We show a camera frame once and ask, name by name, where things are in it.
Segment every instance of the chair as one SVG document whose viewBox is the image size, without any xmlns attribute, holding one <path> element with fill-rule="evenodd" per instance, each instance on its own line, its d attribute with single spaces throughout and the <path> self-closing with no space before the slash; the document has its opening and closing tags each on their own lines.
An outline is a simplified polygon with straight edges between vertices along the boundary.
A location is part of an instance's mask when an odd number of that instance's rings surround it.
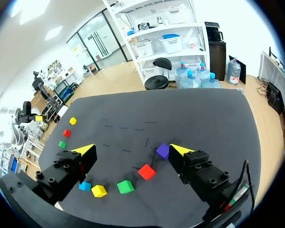
<svg viewBox="0 0 285 228">
<path fill-rule="evenodd" d="M 161 67 L 163 69 L 172 70 L 171 61 L 167 58 L 157 58 L 154 60 L 153 65 Z M 164 89 L 168 86 L 169 80 L 167 77 L 163 75 L 156 75 L 153 77 L 150 77 L 147 81 L 144 83 L 144 87 L 146 90 L 152 90 L 152 89 Z"/>
</svg>

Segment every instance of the green cube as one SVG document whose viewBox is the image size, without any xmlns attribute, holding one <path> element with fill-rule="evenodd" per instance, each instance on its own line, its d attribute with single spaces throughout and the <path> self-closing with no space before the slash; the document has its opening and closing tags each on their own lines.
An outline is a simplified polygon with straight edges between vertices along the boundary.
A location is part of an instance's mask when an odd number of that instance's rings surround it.
<svg viewBox="0 0 285 228">
<path fill-rule="evenodd" d="M 58 146 L 64 149 L 67 146 L 67 144 L 64 141 L 60 141 Z"/>
<path fill-rule="evenodd" d="M 125 181 L 118 183 L 117 187 L 120 191 L 120 194 L 126 194 L 126 193 L 129 193 L 131 191 L 134 191 L 134 187 L 133 187 L 131 181 L 129 181 L 129 180 L 125 180 Z"/>
</svg>

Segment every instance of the wooden floor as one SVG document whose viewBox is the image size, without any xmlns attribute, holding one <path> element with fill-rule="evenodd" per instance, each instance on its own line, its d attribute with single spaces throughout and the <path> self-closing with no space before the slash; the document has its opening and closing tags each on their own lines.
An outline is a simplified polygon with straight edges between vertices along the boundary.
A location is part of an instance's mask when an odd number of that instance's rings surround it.
<svg viewBox="0 0 285 228">
<path fill-rule="evenodd" d="M 135 72 L 133 62 L 120 64 L 98 72 L 95 76 L 87 77 L 77 88 L 75 94 L 67 102 L 71 103 L 80 97 L 115 94 L 145 90 L 139 75 Z M 256 196 L 256 204 L 260 202 L 274 178 L 283 160 L 284 140 L 278 114 L 268 105 L 265 97 L 259 95 L 256 88 L 260 87 L 252 76 L 247 76 L 246 85 L 240 82 L 232 86 L 221 82 L 223 88 L 243 88 L 252 110 L 261 145 L 261 180 Z M 51 123 L 42 136 L 48 138 L 56 124 Z M 29 167 L 27 174 L 35 179 L 35 167 Z"/>
</svg>

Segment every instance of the ceiling light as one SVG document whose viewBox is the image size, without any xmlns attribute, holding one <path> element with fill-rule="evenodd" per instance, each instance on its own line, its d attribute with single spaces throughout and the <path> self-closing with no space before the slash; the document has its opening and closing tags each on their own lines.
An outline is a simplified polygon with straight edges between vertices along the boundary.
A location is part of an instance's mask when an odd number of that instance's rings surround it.
<svg viewBox="0 0 285 228">
<path fill-rule="evenodd" d="M 25 4 L 22 6 L 20 24 L 22 25 L 25 22 L 42 15 L 46 11 L 49 2 L 50 0 L 25 1 Z"/>
<path fill-rule="evenodd" d="M 52 30 L 50 30 L 47 33 L 46 41 L 49 40 L 49 39 L 52 39 L 55 36 L 57 36 L 59 34 L 59 32 L 61 31 L 61 29 L 62 29 L 62 26 L 59 26 L 59 27 L 56 27 L 56 28 L 53 28 Z"/>
<path fill-rule="evenodd" d="M 15 4 L 13 6 L 13 9 L 11 11 L 11 18 L 16 16 L 22 9 L 23 7 L 27 4 L 28 0 L 17 0 L 15 1 Z"/>
</svg>

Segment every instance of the screw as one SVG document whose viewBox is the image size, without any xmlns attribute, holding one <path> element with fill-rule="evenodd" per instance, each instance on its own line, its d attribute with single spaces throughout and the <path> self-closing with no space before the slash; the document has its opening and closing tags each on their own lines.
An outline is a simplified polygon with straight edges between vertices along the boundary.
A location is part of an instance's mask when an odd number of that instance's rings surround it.
<svg viewBox="0 0 285 228">
<path fill-rule="evenodd" d="M 10 187 L 10 188 L 9 188 L 9 191 L 10 191 L 11 193 L 13 193 L 13 192 L 15 191 L 15 189 L 14 189 L 13 187 Z"/>
<path fill-rule="evenodd" d="M 57 167 L 58 167 L 58 161 L 53 161 L 53 166 L 54 166 L 55 168 L 57 168 Z"/>
<path fill-rule="evenodd" d="M 229 177 L 229 172 L 227 172 L 227 171 L 223 172 L 222 176 L 223 176 L 224 178 Z"/>
<path fill-rule="evenodd" d="M 196 171 L 198 171 L 198 170 L 201 169 L 201 165 L 195 165 L 194 168 L 195 168 Z"/>
<path fill-rule="evenodd" d="M 55 184 L 56 184 L 55 178 L 50 177 L 50 178 L 48 179 L 48 183 L 49 183 L 51 186 L 55 186 Z"/>
<path fill-rule="evenodd" d="M 37 179 L 43 179 L 43 174 L 41 171 L 36 171 L 36 178 Z"/>
<path fill-rule="evenodd" d="M 68 164 L 65 164 L 65 165 L 63 166 L 63 168 L 64 168 L 65 171 L 68 171 L 69 168 L 70 168 L 70 166 L 69 166 Z"/>
<path fill-rule="evenodd" d="M 216 179 L 209 179 L 209 184 L 211 185 L 211 186 L 214 186 L 215 184 L 217 183 L 217 180 Z"/>
</svg>

